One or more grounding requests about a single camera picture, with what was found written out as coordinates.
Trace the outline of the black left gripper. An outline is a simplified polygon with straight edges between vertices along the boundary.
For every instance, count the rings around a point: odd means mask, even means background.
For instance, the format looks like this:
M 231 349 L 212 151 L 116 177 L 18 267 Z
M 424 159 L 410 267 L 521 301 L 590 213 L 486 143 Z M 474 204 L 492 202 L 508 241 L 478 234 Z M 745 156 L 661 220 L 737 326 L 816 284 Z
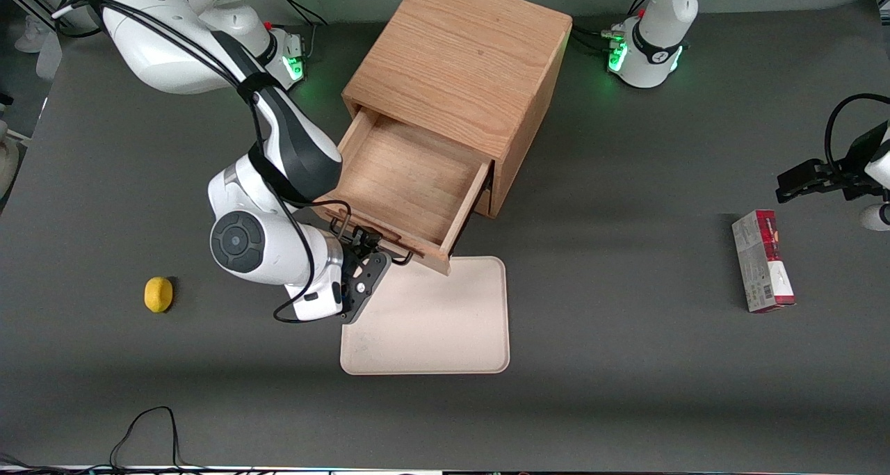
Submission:
M 857 200 L 871 195 L 888 200 L 888 181 L 880 182 L 866 172 L 866 167 L 888 155 L 888 122 L 874 127 L 852 142 L 848 153 L 835 163 L 837 175 L 820 159 L 807 159 L 779 174 L 776 199 L 779 204 L 814 193 L 841 190 L 843 199 Z

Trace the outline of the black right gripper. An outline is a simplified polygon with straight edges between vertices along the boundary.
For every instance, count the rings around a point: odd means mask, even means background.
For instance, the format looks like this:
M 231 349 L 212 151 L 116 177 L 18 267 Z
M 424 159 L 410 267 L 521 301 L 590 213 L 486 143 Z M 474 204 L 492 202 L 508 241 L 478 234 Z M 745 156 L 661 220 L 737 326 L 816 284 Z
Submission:
M 391 255 L 379 250 L 381 240 L 382 235 L 377 231 L 362 227 L 343 232 L 343 243 L 348 248 L 343 251 L 340 282 L 342 310 L 339 317 L 343 324 L 358 320 L 392 265 Z

